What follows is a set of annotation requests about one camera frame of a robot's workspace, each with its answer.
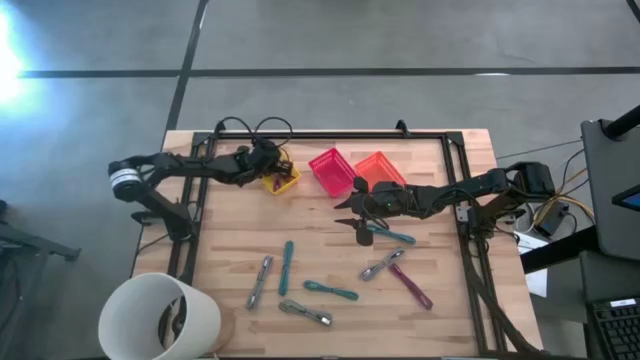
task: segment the white bucket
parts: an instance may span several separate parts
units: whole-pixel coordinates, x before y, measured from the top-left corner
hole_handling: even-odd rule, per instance
[[[164,349],[158,339],[163,311],[185,297],[180,336]],[[162,273],[138,275],[111,294],[100,314],[98,338],[112,360],[191,360],[209,351],[220,333],[220,309],[206,294]]]

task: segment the gray concrete floor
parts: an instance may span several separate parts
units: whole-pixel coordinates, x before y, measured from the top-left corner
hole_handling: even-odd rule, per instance
[[[197,4],[0,2],[8,25],[0,59],[4,46],[25,70],[179,69]],[[623,0],[213,0],[193,67],[640,66],[638,39]],[[139,207],[113,198],[106,166],[159,150],[176,79],[15,85],[0,99],[9,220],[83,249],[75,264],[49,265],[25,358],[98,356],[100,310],[128,278],[140,232],[129,218]],[[404,119],[413,128],[488,128],[500,156],[578,139],[581,121],[621,115],[638,104],[639,89],[637,74],[192,79],[178,128],[210,129],[229,115],[278,115],[299,129],[390,128]],[[579,148],[499,165],[543,161],[559,183]],[[578,159],[570,173],[583,166]],[[590,203],[588,187],[575,196]],[[553,302],[535,302],[545,347],[581,355],[576,324],[547,317]]]

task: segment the black computer monitor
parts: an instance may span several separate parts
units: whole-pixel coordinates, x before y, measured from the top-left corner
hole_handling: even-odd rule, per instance
[[[640,185],[634,186],[614,196],[611,202],[627,209],[640,211]]]

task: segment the keyboard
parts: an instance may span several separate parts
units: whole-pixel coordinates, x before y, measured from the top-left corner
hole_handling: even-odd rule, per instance
[[[640,298],[593,303],[591,318],[610,360],[640,360]]]

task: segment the wooden table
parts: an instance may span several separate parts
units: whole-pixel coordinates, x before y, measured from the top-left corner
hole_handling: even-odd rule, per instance
[[[472,176],[496,167],[489,132],[463,130],[463,134]],[[163,150],[188,155],[192,135],[192,131],[168,132]],[[216,152],[233,151],[242,143],[246,144],[219,141]],[[352,166],[381,150],[408,183],[447,184],[442,147],[435,140],[292,140],[285,148],[302,178],[280,196],[267,192],[261,181],[238,188],[210,180],[193,285],[235,312],[235,335],[218,355],[477,354],[451,208],[426,220],[388,220],[394,231],[410,234],[418,241],[398,264],[433,300],[431,311],[423,310],[388,271],[370,282],[358,280],[360,271],[399,243],[376,236],[373,246],[361,247],[355,242],[352,228],[334,223],[335,219],[352,217],[349,210],[333,209],[346,195],[329,198],[308,165],[309,160],[331,147],[337,147]],[[457,163],[456,167],[457,178],[462,179]],[[183,179],[169,178],[158,190],[167,198],[176,199],[183,183]],[[193,188],[195,196],[198,187],[194,184]],[[164,233],[162,224],[148,227],[141,245]],[[328,311],[334,317],[331,328],[278,309],[283,299],[278,285],[287,240],[295,242],[295,252],[286,298]],[[516,244],[511,237],[499,234],[490,244],[498,301],[527,340],[541,348]],[[145,249],[136,260],[134,274],[166,272],[169,254],[169,241]],[[260,307],[249,313],[244,305],[265,255],[273,255],[275,261]],[[305,280],[354,290],[360,299],[354,302],[332,294],[311,293],[302,287]],[[491,337],[486,309],[483,318]]]

